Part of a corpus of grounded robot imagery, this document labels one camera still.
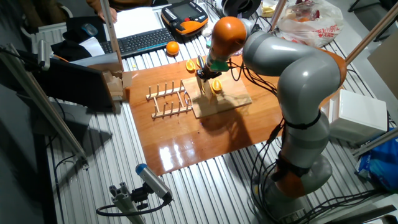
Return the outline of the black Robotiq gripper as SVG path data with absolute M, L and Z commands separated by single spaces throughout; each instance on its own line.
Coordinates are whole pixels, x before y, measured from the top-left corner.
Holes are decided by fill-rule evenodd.
M 202 80 L 202 83 L 208 83 L 210 79 L 220 76 L 222 72 L 211 71 L 208 67 L 204 67 L 200 72 L 196 73 L 197 79 Z

